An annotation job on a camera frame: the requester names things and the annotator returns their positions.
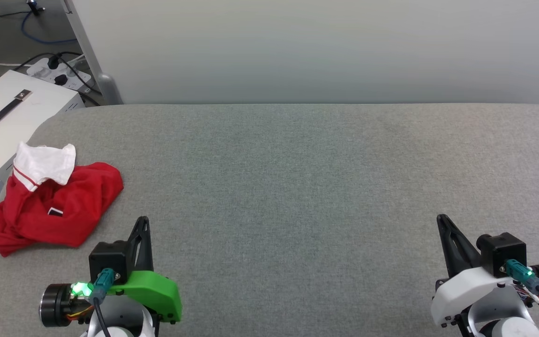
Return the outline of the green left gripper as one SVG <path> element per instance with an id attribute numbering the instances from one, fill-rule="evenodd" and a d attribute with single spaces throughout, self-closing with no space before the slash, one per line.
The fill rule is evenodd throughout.
<path id="1" fill-rule="evenodd" d="M 128 266 L 132 273 L 124 284 L 113 285 L 107 296 L 127 296 L 162 316 L 162 322 L 182 320 L 182 301 L 177 284 L 153 271 L 150 222 L 140 216 L 128 239 Z"/>

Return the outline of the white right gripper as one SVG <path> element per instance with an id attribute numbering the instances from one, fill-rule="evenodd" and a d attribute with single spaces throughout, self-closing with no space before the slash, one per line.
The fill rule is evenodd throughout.
<path id="1" fill-rule="evenodd" d="M 437 216 L 448 277 L 432 299 L 434 324 L 450 324 L 468 309 L 468 328 L 477 323 L 523 316 L 523 302 L 511 277 L 496 278 L 481 265 L 481 254 L 446 214 Z"/>

